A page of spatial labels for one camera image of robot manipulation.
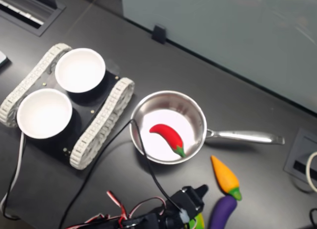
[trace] white caterpillar track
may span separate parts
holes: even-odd
[[[16,113],[26,93],[47,71],[55,70],[59,58],[72,48],[60,43],[43,56],[27,77],[7,96],[0,106],[0,122],[8,127],[17,127]],[[128,105],[134,91],[134,82],[128,78],[118,80],[101,110],[76,142],[69,162],[78,169],[86,168],[97,155],[115,123]]]
[[[134,90],[134,82],[120,79],[110,92],[103,107],[76,142],[70,154],[70,164],[78,169],[86,168],[97,155],[115,123],[128,105]]]
[[[22,80],[22,82],[6,97],[0,106],[0,122],[8,127],[17,127],[16,113],[26,93],[34,83],[47,71],[50,73],[55,69],[56,63],[71,47],[59,43],[49,49],[33,70]]]

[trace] purple eggplant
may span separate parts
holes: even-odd
[[[231,213],[237,207],[237,201],[230,195],[218,200],[213,208],[209,229],[224,229]]]

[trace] frosted glass panel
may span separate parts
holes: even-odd
[[[317,112],[317,0],[123,0],[124,16]]]

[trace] table surface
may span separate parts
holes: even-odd
[[[148,33],[86,0],[62,1],[66,10],[41,37],[0,18],[1,51],[12,61],[0,70],[0,102],[52,45],[64,42],[73,48],[92,48],[117,63],[120,76],[136,83],[135,95],[114,131],[129,119],[143,97],[175,90],[196,100],[211,129],[266,131],[286,139],[284,146],[213,141],[183,164],[154,165],[168,194],[185,185],[207,184],[203,212],[207,222],[215,202],[223,196],[211,167],[210,156],[215,155],[238,176],[243,195],[227,229],[299,229],[310,224],[308,212],[317,206],[316,194],[300,192],[283,167],[300,127],[317,134],[316,118],[174,46],[154,42]],[[0,125],[0,142],[0,195],[4,195],[17,160],[18,129]],[[119,214],[107,190],[112,190],[127,210],[141,200],[161,195],[128,130],[110,145],[97,166],[65,226],[99,212]],[[86,173],[27,146],[8,208],[37,229],[55,229]],[[149,202],[138,213],[157,205]]]

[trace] orange carrot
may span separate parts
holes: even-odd
[[[239,180],[234,173],[215,156],[211,156],[213,170],[219,186],[225,192],[230,194],[236,200],[241,201],[242,196],[239,189]]]

